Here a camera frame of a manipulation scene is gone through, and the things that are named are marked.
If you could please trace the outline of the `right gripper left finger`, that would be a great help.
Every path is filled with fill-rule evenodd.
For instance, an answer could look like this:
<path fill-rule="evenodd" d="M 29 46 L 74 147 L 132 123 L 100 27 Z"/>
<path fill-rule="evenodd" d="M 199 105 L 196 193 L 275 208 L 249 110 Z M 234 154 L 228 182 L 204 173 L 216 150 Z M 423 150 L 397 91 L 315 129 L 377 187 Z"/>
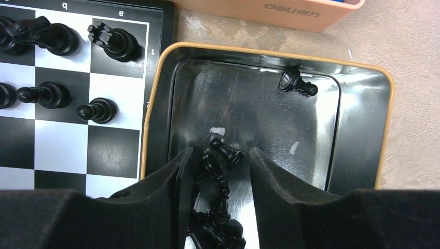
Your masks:
<path fill-rule="evenodd" d="M 1 191 L 1 248 L 183 248 L 195 151 L 109 198 L 71 189 Z"/>

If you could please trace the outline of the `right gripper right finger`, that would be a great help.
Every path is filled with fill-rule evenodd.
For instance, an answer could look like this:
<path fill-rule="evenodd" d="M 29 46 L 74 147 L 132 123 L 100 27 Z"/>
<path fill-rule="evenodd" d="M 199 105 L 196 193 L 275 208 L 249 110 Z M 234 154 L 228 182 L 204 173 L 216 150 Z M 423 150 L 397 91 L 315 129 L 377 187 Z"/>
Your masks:
<path fill-rule="evenodd" d="M 318 189 L 250 149 L 260 248 L 439 248 L 439 191 Z"/>

